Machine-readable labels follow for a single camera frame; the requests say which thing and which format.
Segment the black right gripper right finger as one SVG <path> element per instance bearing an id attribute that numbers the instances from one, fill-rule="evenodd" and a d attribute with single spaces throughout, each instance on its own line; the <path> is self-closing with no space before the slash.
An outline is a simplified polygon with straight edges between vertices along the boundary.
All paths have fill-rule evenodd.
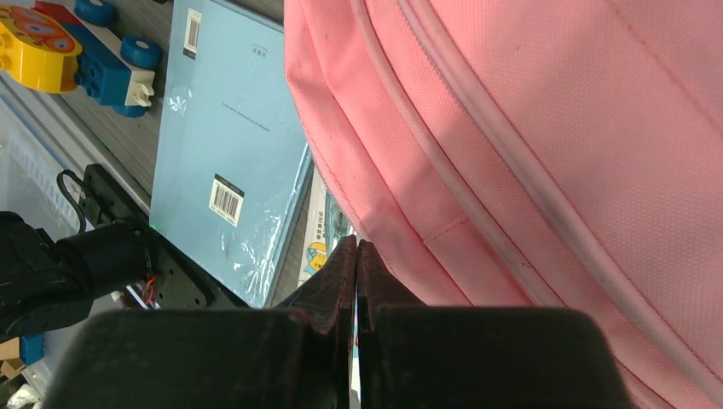
<path id="1" fill-rule="evenodd" d="M 629 408 L 602 331 L 566 308 L 421 302 L 362 241 L 356 258 L 365 408 Z"/>

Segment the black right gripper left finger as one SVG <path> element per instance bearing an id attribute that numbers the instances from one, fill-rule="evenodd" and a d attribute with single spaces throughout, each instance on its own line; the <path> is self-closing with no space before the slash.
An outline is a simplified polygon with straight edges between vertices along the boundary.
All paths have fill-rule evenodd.
<path id="1" fill-rule="evenodd" d="M 274 308 L 92 318 L 46 408 L 348 408 L 357 239 Z"/>

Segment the light blue notebook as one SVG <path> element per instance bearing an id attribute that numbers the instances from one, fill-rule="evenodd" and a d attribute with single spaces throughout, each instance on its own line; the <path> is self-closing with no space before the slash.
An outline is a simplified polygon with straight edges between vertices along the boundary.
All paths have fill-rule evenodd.
<path id="1" fill-rule="evenodd" d="M 282 26 L 230 1 L 174 2 L 151 226 L 266 306 L 312 168 Z"/>

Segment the pink student backpack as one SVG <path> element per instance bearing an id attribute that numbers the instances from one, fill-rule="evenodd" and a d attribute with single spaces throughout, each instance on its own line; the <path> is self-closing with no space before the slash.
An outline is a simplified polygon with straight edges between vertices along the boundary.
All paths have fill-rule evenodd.
<path id="1" fill-rule="evenodd" d="M 722 405 L 719 1 L 288 1 L 356 231 L 431 304 L 567 307 L 637 406 Z"/>

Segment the packaged blue correction tape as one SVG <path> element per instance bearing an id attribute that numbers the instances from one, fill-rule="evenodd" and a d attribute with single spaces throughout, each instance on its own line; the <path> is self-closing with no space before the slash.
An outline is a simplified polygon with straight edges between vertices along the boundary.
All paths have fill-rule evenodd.
<path id="1" fill-rule="evenodd" d="M 317 168 L 314 168 L 309 193 L 298 287 L 324 266 L 343 237 L 356 233 L 335 198 L 328 192 Z"/>

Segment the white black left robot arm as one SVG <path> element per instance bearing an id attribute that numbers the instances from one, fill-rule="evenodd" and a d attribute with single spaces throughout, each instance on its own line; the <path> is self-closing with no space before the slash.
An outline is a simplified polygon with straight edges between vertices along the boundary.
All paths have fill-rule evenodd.
<path id="1" fill-rule="evenodd" d="M 1 340 L 85 320 L 98 298 L 146 279 L 157 264 L 148 231 L 121 220 L 53 241 L 1 214 Z"/>

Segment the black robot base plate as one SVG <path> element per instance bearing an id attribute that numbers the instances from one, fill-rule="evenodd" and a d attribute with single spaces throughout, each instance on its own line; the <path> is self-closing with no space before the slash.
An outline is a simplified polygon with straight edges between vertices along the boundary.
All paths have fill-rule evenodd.
<path id="1" fill-rule="evenodd" d="M 160 308 L 246 306 L 151 228 L 145 211 L 102 165 L 88 165 L 80 187 L 77 207 L 93 228 L 57 245 L 93 295 L 138 284 L 142 303 Z"/>

